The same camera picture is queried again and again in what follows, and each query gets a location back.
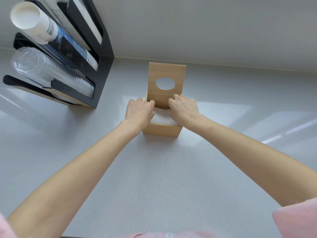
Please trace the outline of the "person's right hand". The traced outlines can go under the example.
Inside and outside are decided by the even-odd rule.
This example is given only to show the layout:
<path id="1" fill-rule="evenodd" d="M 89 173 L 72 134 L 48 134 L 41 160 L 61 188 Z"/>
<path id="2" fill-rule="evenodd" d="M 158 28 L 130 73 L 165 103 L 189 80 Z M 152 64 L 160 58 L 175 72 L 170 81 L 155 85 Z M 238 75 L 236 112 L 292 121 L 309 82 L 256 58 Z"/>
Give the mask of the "person's right hand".
<path id="1" fill-rule="evenodd" d="M 180 106 L 169 106 L 170 116 L 172 119 L 179 124 L 187 128 L 190 131 L 195 131 L 196 128 L 204 123 L 206 117 L 200 114 L 197 103 L 193 99 L 190 105 L 180 105 Z"/>

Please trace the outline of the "person's left hand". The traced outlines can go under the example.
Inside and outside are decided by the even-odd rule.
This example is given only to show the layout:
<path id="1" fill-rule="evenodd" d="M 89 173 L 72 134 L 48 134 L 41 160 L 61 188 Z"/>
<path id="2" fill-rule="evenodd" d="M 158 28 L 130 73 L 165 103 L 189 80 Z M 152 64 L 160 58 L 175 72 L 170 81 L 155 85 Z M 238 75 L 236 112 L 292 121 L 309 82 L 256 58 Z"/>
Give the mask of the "person's left hand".
<path id="1" fill-rule="evenodd" d="M 124 127 L 138 135 L 143 131 L 153 118 L 154 108 L 126 108 L 125 119 L 122 121 Z"/>

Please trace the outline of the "stack of white napkins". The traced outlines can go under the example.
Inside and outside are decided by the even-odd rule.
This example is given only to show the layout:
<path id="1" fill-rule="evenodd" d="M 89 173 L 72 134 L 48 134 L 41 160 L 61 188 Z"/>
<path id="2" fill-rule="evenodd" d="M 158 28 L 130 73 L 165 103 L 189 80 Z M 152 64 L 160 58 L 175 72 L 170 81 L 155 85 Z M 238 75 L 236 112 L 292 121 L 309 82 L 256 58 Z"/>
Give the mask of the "stack of white napkins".
<path id="1" fill-rule="evenodd" d="M 169 124 L 169 125 L 178 125 L 170 116 L 170 109 L 162 109 L 154 107 L 153 118 L 151 119 L 150 123 L 156 124 Z"/>

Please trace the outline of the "person's left forearm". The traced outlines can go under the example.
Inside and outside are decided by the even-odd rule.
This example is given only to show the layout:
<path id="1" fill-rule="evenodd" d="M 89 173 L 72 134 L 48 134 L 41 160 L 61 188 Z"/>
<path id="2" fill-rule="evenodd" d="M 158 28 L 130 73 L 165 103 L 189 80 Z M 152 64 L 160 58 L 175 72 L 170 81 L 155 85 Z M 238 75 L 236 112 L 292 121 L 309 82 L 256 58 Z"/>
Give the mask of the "person's left forearm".
<path id="1" fill-rule="evenodd" d="M 60 238 L 118 154 L 145 126 L 123 120 L 41 184 L 7 219 L 17 238 Z"/>

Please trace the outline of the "person's right forearm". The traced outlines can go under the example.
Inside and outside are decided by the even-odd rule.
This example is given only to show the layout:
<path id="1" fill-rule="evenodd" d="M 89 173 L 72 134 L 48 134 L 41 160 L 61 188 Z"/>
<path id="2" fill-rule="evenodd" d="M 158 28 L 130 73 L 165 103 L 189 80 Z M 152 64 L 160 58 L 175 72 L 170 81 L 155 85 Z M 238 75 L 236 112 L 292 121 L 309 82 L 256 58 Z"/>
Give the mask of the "person's right forearm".
<path id="1" fill-rule="evenodd" d="M 293 157 L 201 114 L 189 116 L 183 125 L 211 143 L 282 207 L 317 198 L 317 172 Z"/>

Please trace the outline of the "wooden napkin box with lid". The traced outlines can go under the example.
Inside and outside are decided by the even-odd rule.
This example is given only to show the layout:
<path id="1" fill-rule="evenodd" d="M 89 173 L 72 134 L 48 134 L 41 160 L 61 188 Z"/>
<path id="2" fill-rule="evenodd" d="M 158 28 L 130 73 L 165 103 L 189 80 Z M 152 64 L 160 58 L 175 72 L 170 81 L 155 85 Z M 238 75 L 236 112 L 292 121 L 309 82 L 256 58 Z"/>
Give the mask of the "wooden napkin box with lid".
<path id="1" fill-rule="evenodd" d="M 145 100 L 154 100 L 156 108 L 167 111 L 169 109 L 169 99 L 173 98 L 174 94 L 182 94 L 185 71 L 186 65 L 150 62 L 148 72 L 148 89 L 145 95 Z M 160 78 L 172 79 L 175 82 L 174 87 L 167 90 L 159 88 L 156 81 Z M 183 127 L 178 124 L 151 122 L 143 130 L 143 134 L 178 137 L 182 128 Z"/>

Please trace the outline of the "black cup dispenser rack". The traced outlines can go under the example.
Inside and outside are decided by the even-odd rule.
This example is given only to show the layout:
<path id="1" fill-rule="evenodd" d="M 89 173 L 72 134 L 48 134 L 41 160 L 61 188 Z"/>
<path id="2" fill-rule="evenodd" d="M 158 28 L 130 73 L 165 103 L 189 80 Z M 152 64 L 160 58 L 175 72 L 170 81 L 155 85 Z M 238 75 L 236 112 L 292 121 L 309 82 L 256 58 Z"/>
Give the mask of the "black cup dispenser rack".
<path id="1" fill-rule="evenodd" d="M 78 71 L 76 70 L 77 72 L 84 75 L 89 82 L 94 85 L 94 96 L 93 98 L 89 98 L 55 79 L 51 81 L 52 87 L 48 88 L 41 87 L 39 84 L 37 84 L 38 86 L 35 86 L 34 84 L 27 83 L 13 76 L 5 75 L 2 79 L 3 84 L 67 106 L 97 108 L 114 60 L 114 54 L 109 35 L 101 21 L 93 1 L 80 0 L 85 5 L 95 25 L 101 33 L 101 45 L 97 41 L 73 0 L 44 0 L 48 8 L 45 8 L 38 0 L 25 1 L 30 1 L 36 4 L 74 39 L 84 46 L 97 60 L 98 70 L 95 71 L 87 62 L 85 62 L 83 57 L 75 49 L 71 48 L 72 54 L 70 55 L 70 62 L 78 68 Z M 39 44 L 35 43 L 30 36 L 22 31 L 16 33 L 13 46 L 16 50 L 22 47 L 33 47 L 54 59 Z"/>

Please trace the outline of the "stack of plain white cups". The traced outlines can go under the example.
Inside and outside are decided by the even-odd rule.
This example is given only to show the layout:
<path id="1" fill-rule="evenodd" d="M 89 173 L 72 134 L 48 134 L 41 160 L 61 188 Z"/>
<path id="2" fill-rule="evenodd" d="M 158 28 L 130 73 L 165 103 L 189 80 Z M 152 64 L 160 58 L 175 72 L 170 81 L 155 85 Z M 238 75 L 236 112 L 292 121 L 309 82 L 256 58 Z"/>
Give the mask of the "stack of plain white cups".
<path id="1" fill-rule="evenodd" d="M 94 36 L 96 37 L 99 44 L 102 44 L 102 36 L 100 31 L 98 30 L 97 26 L 95 25 L 91 15 L 89 14 L 88 10 L 86 9 L 85 5 L 80 0 L 73 0 L 75 5 L 77 6 L 78 10 L 80 11 L 81 15 L 85 19 L 86 23 L 88 24 L 89 28 L 93 32 Z"/>

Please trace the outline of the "stack of clear plastic cups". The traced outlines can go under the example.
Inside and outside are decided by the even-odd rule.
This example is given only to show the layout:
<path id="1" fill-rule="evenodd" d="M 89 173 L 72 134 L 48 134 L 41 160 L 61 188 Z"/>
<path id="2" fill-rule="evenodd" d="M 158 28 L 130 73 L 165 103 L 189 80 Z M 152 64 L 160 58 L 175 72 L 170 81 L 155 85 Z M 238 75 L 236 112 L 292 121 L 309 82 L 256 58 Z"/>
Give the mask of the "stack of clear plastic cups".
<path id="1" fill-rule="evenodd" d="M 89 98 L 94 96 L 94 85 L 84 75 L 36 48 L 22 47 L 16 50 L 10 62 L 15 71 L 41 87 L 51 88 L 51 81 L 55 79 Z"/>

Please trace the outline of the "stack of printed paper cups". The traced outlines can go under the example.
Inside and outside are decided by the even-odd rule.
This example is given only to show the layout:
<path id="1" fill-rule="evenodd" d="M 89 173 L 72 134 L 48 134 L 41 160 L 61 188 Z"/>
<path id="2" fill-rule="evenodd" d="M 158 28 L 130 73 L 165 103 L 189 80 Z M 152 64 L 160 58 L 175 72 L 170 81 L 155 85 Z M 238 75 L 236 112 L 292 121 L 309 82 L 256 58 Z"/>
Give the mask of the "stack of printed paper cups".
<path id="1" fill-rule="evenodd" d="M 66 67 L 78 71 L 70 62 L 73 48 L 95 71 L 98 70 L 98 62 L 89 51 L 36 4 L 30 1 L 16 4 L 10 18 L 20 31 L 30 36 L 35 43 Z"/>

